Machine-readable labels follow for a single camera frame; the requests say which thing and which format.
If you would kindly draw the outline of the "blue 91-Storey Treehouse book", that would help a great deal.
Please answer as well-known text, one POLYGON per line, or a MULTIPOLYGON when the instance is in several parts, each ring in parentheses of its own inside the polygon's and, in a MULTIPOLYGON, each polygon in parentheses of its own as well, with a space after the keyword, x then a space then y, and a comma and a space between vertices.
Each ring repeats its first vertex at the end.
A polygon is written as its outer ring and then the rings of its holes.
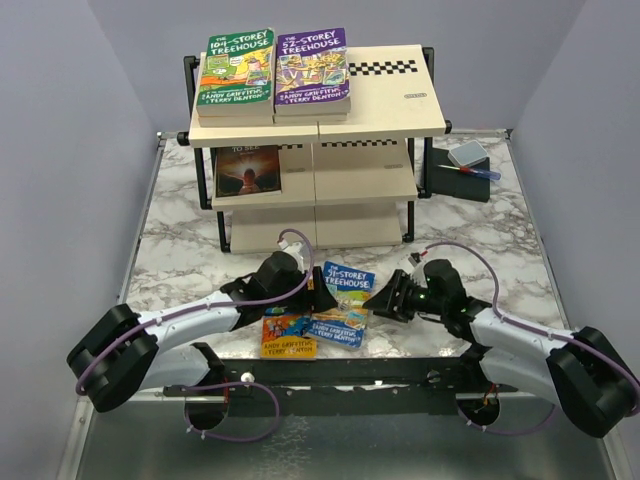
POLYGON ((307 336, 336 346, 359 349, 369 317, 363 304, 372 295, 375 274, 331 261, 324 263, 322 273, 337 306, 314 313, 307 336))

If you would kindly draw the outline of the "dark Three Days To See book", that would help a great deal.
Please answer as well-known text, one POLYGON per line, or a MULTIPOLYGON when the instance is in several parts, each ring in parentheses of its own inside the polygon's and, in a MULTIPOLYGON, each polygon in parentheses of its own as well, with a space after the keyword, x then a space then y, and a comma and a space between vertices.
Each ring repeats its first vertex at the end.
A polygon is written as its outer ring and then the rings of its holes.
POLYGON ((271 195, 282 191, 279 149, 240 146, 217 149, 215 197, 271 195))

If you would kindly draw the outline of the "purple 117-Storey Treehouse book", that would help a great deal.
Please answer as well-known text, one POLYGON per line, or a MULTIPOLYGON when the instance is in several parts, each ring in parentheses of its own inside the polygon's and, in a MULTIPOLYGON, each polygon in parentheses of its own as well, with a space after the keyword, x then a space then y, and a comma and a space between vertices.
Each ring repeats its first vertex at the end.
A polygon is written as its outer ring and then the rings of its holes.
POLYGON ((347 113, 339 114, 304 114, 304 115, 282 115, 275 114, 273 120, 275 124, 281 125, 310 125, 313 123, 341 124, 348 119, 347 113))

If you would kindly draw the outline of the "lilac Treehouse book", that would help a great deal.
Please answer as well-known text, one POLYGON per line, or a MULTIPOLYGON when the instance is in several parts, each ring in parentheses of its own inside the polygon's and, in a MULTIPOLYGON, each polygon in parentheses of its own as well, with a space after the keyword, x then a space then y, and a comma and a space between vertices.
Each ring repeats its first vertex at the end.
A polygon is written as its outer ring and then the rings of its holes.
POLYGON ((275 113, 346 115, 351 109, 347 38, 342 27, 280 35, 275 113))

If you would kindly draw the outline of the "green 104-Storey Treehouse book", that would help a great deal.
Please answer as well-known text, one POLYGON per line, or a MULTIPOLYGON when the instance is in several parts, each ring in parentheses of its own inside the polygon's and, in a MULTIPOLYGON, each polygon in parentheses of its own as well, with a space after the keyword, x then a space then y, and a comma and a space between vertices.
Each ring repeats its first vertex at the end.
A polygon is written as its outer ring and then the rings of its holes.
POLYGON ((195 109, 201 116, 273 114, 275 33, 270 28, 208 39, 195 109))

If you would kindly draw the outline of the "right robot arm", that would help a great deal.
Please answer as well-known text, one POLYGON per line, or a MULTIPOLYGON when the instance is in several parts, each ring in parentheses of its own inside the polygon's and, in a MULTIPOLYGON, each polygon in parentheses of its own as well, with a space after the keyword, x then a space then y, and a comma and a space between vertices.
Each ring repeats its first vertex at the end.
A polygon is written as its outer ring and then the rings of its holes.
POLYGON ((601 331, 548 328, 499 314, 467 294, 445 259, 420 263, 413 273, 395 270, 364 307, 403 323, 420 314, 437 317, 449 334, 472 346, 459 367, 467 389, 492 383, 534 394, 591 437, 604 437, 639 410, 638 380, 601 331))

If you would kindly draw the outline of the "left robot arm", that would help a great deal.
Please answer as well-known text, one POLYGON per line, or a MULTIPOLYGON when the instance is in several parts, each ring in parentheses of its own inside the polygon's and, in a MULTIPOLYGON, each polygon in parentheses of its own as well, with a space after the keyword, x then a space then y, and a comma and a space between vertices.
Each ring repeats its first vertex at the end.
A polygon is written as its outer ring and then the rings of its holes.
POLYGON ((110 308, 71 349, 66 363, 76 392, 109 412, 139 391, 192 387, 206 395, 220 385, 221 371, 202 338, 249 326, 270 309, 325 312, 336 307, 319 267, 305 270, 297 254, 278 251, 259 268, 205 298, 159 311, 110 308))

